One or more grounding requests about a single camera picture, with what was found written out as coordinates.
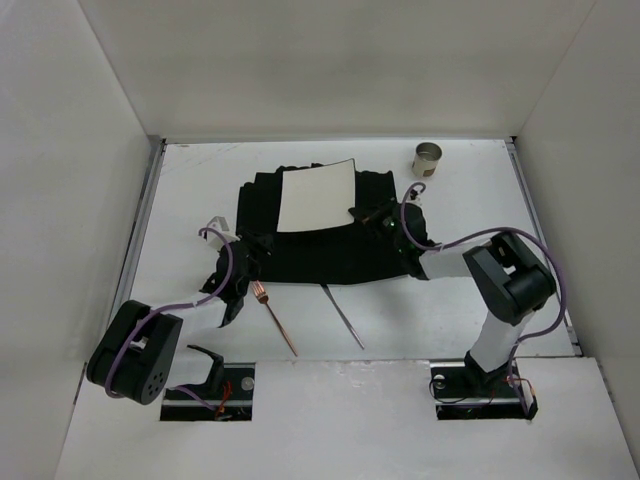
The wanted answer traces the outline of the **silver table knife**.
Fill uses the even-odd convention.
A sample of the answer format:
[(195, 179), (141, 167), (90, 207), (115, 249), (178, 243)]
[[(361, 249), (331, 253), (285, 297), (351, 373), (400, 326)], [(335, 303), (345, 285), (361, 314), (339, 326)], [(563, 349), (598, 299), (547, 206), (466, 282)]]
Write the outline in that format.
[(362, 339), (360, 338), (359, 334), (357, 333), (356, 329), (354, 328), (354, 326), (352, 325), (350, 320), (347, 318), (346, 314), (343, 312), (343, 310), (339, 306), (339, 304), (338, 304), (337, 300), (335, 299), (334, 295), (332, 294), (329, 286), (326, 285), (326, 284), (321, 284), (321, 288), (322, 288), (323, 292), (325, 293), (325, 295), (327, 296), (327, 298), (329, 299), (329, 301), (332, 303), (333, 307), (335, 308), (335, 310), (338, 313), (338, 315), (340, 316), (340, 318), (342, 319), (344, 325), (349, 330), (351, 336), (354, 338), (354, 340), (358, 344), (359, 348), (361, 350), (365, 350), (365, 345), (364, 345)]

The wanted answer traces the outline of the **white cup with brown band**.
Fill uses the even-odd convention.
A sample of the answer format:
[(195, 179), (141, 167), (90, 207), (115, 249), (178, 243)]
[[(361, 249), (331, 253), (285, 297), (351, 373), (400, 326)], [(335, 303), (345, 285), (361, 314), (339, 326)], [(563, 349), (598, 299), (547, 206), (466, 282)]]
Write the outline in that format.
[(432, 176), (442, 158), (442, 148), (433, 142), (422, 142), (415, 148), (414, 159), (411, 165), (412, 173), (417, 178)]

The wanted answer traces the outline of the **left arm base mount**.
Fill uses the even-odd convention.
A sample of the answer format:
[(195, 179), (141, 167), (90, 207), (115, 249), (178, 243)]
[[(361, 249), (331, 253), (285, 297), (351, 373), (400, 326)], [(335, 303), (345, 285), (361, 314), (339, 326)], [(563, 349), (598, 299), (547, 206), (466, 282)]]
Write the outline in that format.
[(252, 419), (256, 365), (227, 362), (189, 345), (176, 354), (161, 397), (162, 422), (242, 422)]

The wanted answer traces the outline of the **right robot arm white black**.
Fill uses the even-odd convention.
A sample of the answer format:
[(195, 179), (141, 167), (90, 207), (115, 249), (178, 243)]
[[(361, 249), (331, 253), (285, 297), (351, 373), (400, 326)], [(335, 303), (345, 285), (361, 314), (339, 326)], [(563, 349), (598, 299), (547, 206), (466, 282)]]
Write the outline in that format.
[(496, 227), (438, 244), (428, 238), (421, 208), (394, 198), (375, 207), (352, 207), (349, 214), (392, 248), (408, 275), (473, 280), (487, 316), (465, 354), (468, 380), (483, 385), (506, 378), (526, 323), (557, 292), (549, 269), (524, 243), (536, 239), (519, 229)]

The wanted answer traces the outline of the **copper fork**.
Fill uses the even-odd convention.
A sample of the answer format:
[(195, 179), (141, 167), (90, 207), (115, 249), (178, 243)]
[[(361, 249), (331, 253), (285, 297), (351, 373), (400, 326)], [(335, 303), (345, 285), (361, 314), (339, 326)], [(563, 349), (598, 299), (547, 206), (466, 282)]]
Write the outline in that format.
[(260, 281), (253, 281), (251, 283), (251, 289), (254, 293), (256, 300), (267, 309), (269, 315), (271, 316), (272, 320), (276, 325), (276, 328), (279, 330), (281, 336), (283, 337), (284, 341), (288, 345), (293, 355), (297, 357), (298, 351), (293, 341), (291, 340), (290, 336), (288, 335), (287, 331), (285, 330), (284, 326), (282, 325), (282, 323), (276, 316), (275, 312), (273, 311), (271, 305), (269, 304), (269, 295), (265, 290), (264, 286), (262, 285), (262, 283)]

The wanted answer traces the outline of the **black cloth placemat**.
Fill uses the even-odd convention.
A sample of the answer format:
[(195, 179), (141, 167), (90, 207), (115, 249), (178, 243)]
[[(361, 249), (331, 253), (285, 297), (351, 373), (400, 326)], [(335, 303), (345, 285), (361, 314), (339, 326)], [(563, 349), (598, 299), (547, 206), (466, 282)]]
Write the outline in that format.
[(259, 280), (271, 283), (356, 285), (406, 276), (400, 254), (359, 223), (327, 230), (278, 233), (283, 174), (294, 166), (258, 172), (238, 194), (236, 228), (271, 235)]

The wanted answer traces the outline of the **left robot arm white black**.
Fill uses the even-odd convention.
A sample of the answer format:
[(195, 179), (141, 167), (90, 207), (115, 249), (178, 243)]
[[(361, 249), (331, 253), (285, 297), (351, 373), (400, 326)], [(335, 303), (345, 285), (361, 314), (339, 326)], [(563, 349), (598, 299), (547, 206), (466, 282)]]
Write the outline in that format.
[(127, 300), (119, 307), (86, 369), (87, 380), (102, 387), (107, 396), (152, 403), (168, 386), (183, 325), (176, 313), (219, 299), (224, 303), (220, 326), (231, 324), (244, 306), (250, 284), (260, 275), (261, 264), (274, 249), (271, 234), (246, 229), (235, 240), (210, 226), (201, 228), (198, 235), (215, 236), (222, 243), (215, 271), (204, 285), (205, 296), (157, 308)]

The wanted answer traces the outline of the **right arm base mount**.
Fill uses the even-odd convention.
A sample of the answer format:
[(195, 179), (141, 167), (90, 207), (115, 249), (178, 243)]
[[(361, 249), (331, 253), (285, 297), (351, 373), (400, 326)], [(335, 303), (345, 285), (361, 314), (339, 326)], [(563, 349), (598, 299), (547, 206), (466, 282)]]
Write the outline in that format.
[(429, 393), (438, 420), (526, 420), (531, 421), (539, 406), (531, 382), (505, 371), (484, 376), (463, 361), (430, 364)]

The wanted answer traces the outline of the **white square plate black rim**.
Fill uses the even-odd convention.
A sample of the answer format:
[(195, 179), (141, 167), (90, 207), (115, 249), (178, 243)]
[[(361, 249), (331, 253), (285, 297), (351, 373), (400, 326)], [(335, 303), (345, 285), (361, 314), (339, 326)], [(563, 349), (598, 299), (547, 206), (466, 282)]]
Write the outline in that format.
[(278, 233), (319, 231), (352, 224), (355, 160), (285, 171)]

